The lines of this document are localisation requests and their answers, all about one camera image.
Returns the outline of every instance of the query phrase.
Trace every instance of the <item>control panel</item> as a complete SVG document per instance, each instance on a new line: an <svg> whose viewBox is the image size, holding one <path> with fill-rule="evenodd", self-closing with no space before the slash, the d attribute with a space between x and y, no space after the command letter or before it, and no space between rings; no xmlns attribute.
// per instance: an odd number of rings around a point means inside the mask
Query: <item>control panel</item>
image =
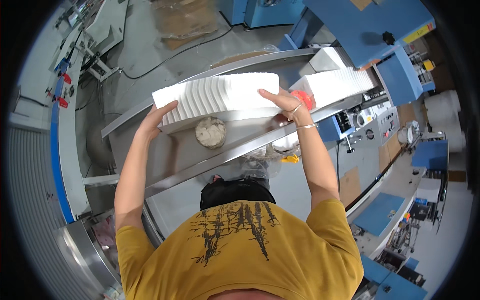
<svg viewBox="0 0 480 300"><path fill-rule="evenodd" d="M380 147L400 129L400 120L396 107L389 108L372 122L357 131L362 135L355 147Z"/></svg>

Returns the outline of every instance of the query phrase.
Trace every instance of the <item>black graphic print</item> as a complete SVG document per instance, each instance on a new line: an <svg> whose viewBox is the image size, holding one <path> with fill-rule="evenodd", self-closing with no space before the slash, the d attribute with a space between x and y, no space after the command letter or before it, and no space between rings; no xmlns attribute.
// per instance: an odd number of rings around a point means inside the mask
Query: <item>black graphic print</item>
<svg viewBox="0 0 480 300"><path fill-rule="evenodd" d="M234 202L201 211L196 216L198 221L191 222L192 229L190 231L198 233L201 231L195 237L204 239L205 254L192 259L195 259L197 264L204 264L206 267L214 256L221 254L221 248L224 246L221 243L222 238L245 230L252 233L250 240L258 243L262 254L268 261L268 252L265 246L268 241L265 238L264 219L267 219L267 226L280 225L269 205L268 202L256 202L253 209L244 202Z"/></svg>

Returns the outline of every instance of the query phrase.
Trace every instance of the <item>yellow tool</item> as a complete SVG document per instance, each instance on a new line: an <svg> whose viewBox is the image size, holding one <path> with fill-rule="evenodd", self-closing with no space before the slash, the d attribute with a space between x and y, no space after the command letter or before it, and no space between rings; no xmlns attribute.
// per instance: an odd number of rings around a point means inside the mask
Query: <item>yellow tool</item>
<svg viewBox="0 0 480 300"><path fill-rule="evenodd" d="M294 154L293 156L287 156L282 159L282 163L298 163L300 161L300 158Z"/></svg>

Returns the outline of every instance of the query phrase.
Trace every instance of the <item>concrete floor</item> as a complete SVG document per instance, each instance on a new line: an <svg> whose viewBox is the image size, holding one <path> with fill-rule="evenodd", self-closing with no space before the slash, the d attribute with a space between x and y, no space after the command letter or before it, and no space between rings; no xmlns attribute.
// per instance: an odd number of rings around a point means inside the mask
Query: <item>concrete floor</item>
<svg viewBox="0 0 480 300"><path fill-rule="evenodd" d="M107 65L123 68L130 77L140 76L174 54L228 31L229 26L220 14L217 14L217 23L217 32L171 51L158 41L159 32L155 27L150 4L144 0L130 0L124 41L110 51ZM138 80L130 80L117 73L108 78L103 87L105 113L109 114L107 117L111 120L116 117L116 113L126 112L144 101L152 92L204 72L225 58L262 51L265 47L270 47L269 45L278 45L290 29L291 26L288 25L245 32L242 26L235 26L226 36L182 53ZM332 43L334 40L335 37L326 27L315 37L317 43ZM92 83L81 90L79 103L88 101L94 86ZM95 102L77 113L77 145L84 176L91 163L85 149L86 133L91 124L100 120L99 110L100 105ZM336 143L327 143L326 146L336 166ZM360 184L362 190L365 190L379 174L378 151L357 149L355 153L347 154L346 148L341 146L339 153L340 177L355 166L359 166ZM89 176L104 173L104 170L93 166ZM201 190L215 174L221 175L226 180L237 178L241 175L241 164L237 160L232 161L147 199L152 214L165 236L198 212ZM278 205L302 220L307 218L310 213L310 192L301 163L282 164L280 173L270 180L270 186ZM103 191L89 191L92 207L97 211L113 207L113 193L114 190L109 187Z"/></svg>

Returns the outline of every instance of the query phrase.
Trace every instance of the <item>red clip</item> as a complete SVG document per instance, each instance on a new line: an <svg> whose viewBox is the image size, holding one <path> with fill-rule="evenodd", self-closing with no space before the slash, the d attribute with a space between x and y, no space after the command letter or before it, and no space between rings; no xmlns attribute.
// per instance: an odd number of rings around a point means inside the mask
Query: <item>red clip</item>
<svg viewBox="0 0 480 300"><path fill-rule="evenodd" d="M63 75L63 79L65 80L65 82L67 84L71 84L72 83L72 79L70 78L70 76L68 76L68 74L64 74Z"/></svg>
<svg viewBox="0 0 480 300"><path fill-rule="evenodd" d="M60 106L61 107L68 108L68 102L65 101L65 99L63 99L62 97L58 97L57 100L60 101Z"/></svg>

